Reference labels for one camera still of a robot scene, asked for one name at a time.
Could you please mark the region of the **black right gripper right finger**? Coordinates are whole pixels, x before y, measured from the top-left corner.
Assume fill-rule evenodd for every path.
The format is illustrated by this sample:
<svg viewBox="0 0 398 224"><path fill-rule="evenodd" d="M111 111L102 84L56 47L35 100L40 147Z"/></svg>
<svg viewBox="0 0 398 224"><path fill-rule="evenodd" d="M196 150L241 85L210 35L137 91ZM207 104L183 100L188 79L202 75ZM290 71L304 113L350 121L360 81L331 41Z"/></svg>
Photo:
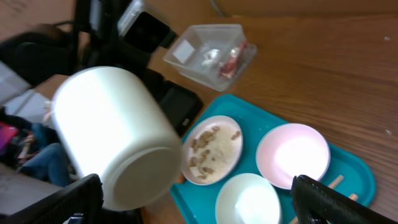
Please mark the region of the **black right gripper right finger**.
<svg viewBox="0 0 398 224"><path fill-rule="evenodd" d="M290 194L299 224L397 224L306 175L294 177Z"/></svg>

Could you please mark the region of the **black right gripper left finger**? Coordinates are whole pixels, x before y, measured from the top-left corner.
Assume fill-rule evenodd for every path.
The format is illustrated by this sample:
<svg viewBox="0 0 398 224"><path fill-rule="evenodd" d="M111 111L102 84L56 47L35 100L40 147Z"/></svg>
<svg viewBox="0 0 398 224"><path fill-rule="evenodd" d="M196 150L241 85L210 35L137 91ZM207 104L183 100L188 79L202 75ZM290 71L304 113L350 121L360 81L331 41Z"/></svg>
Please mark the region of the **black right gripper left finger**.
<svg viewBox="0 0 398 224"><path fill-rule="evenodd" d="M90 174L6 217L6 223L96 223L102 205L102 183L98 175Z"/></svg>

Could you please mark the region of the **white bowl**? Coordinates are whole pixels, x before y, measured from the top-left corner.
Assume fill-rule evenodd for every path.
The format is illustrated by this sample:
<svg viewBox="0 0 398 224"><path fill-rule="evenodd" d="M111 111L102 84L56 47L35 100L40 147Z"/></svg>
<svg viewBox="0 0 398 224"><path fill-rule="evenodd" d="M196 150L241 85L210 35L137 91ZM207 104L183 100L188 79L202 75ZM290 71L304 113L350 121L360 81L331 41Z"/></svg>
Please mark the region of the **white bowl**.
<svg viewBox="0 0 398 224"><path fill-rule="evenodd" d="M215 217L217 224L279 224L282 209L277 192L266 179L243 173L222 186Z"/></svg>

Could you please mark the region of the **white cup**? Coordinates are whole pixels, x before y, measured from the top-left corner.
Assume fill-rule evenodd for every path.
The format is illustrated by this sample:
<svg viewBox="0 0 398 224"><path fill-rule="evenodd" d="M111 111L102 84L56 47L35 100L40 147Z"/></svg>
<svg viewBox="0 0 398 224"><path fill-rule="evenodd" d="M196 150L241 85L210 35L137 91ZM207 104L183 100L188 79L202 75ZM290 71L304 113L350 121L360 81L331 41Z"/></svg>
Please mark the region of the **white cup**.
<svg viewBox="0 0 398 224"><path fill-rule="evenodd" d="M76 172L100 177L106 208L146 206L178 179L181 140L135 74L117 67L82 70L58 88L52 112Z"/></svg>

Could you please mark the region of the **white paper tissue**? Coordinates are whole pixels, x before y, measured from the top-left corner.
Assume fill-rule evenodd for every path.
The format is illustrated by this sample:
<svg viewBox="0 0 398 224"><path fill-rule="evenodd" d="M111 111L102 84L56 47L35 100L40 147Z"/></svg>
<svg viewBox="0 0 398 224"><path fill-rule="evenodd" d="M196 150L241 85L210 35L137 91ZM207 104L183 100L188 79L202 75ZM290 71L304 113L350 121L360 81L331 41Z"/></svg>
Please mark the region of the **white paper tissue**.
<svg viewBox="0 0 398 224"><path fill-rule="evenodd" d="M203 61L201 65L204 67L211 67L218 62L220 51L218 49L211 49L203 54Z"/></svg>

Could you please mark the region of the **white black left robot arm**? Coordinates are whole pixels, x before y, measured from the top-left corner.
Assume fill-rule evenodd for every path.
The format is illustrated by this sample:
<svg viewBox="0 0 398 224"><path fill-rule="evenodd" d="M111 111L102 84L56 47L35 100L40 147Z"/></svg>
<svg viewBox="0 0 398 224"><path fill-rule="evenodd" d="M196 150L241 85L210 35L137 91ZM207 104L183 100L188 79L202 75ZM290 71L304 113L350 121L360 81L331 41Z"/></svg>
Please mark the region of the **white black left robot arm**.
<svg viewBox="0 0 398 224"><path fill-rule="evenodd" d="M42 24L1 42L1 62L36 87L53 75L70 76L90 67L123 68L155 96L170 82L149 69L152 54L178 35L145 1L77 1L70 31Z"/></svg>

